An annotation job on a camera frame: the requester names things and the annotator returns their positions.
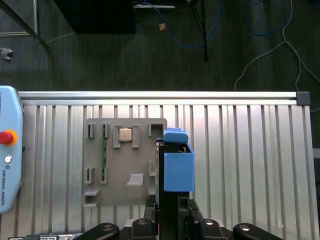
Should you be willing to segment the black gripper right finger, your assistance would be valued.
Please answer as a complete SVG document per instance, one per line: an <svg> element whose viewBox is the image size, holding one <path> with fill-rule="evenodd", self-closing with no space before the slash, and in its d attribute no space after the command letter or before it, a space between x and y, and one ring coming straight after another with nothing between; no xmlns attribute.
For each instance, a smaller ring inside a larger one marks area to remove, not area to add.
<svg viewBox="0 0 320 240"><path fill-rule="evenodd" d="M279 240L280 237L250 223L239 223L231 230L217 220L203 217L195 200L189 201L186 225L190 240Z"/></svg>

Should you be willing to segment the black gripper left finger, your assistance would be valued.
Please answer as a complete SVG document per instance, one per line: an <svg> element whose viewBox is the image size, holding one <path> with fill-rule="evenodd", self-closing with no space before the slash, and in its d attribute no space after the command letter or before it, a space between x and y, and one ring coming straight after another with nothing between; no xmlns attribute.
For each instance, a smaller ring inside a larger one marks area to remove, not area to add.
<svg viewBox="0 0 320 240"><path fill-rule="evenodd" d="M119 226L105 222L82 233L81 240L155 240L156 197L148 196L143 218L131 219L129 225Z"/></svg>

